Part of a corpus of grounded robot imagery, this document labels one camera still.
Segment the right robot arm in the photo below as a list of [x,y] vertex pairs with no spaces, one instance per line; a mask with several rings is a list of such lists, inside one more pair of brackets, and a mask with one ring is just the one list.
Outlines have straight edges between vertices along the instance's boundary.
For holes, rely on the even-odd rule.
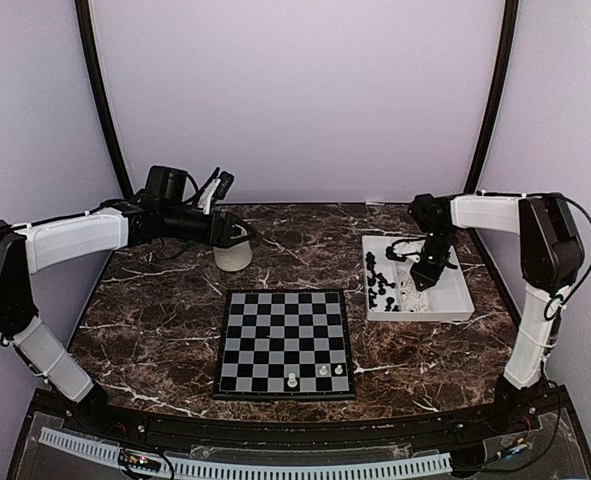
[[457,230],[486,229],[519,237],[525,302],[503,372],[504,382],[517,390],[530,388],[542,378],[557,343],[562,310],[584,263],[584,247],[568,203],[559,193],[422,194],[408,209],[426,234],[419,260],[410,269],[419,291],[437,285]]

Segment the black and grey chessboard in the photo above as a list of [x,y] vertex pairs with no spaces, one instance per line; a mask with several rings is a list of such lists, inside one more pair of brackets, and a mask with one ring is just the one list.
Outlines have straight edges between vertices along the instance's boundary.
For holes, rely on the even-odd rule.
[[[325,365],[328,373],[321,376]],[[337,365],[343,373],[336,375]],[[287,386],[288,374],[298,385]],[[356,398],[341,289],[230,290],[223,310],[213,397],[234,401]]]

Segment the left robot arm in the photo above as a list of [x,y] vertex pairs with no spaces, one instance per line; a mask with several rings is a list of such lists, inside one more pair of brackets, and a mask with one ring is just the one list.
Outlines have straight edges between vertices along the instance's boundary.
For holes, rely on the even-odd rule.
[[44,324],[34,303],[31,277],[50,266],[103,251],[174,238],[229,249],[255,238],[256,230],[227,211],[204,213],[188,206],[146,209],[107,201],[77,214],[11,225],[0,220],[0,345],[13,346],[68,400],[95,436],[116,427],[115,412],[99,399],[103,389]]

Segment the white divided plastic tray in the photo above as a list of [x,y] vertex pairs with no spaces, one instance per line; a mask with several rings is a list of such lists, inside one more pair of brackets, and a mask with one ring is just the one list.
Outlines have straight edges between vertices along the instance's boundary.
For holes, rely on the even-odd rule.
[[447,322],[461,323],[468,321],[473,312],[474,305],[471,299],[460,262],[454,250],[450,251],[450,265],[443,271],[438,283],[424,292],[428,294],[430,311],[424,313],[404,313],[399,312],[369,312],[366,298],[366,275],[365,275],[365,254],[372,251],[377,262],[385,270],[391,270],[396,282],[396,294],[399,301],[399,291],[397,286],[397,271],[406,270],[410,272],[415,264],[411,261],[394,262],[385,257],[385,248],[394,240],[410,237],[390,237],[364,235],[362,237],[362,259],[364,265],[364,284],[365,284],[365,309],[366,317],[370,321],[420,321],[420,322]]

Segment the white king chess piece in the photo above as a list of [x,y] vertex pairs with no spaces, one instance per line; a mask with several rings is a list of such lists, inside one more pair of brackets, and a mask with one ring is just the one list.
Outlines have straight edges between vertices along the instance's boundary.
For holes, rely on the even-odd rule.
[[298,385],[298,380],[296,377],[296,374],[294,372],[291,372],[288,374],[288,378],[287,378],[287,386],[289,388],[295,388]]

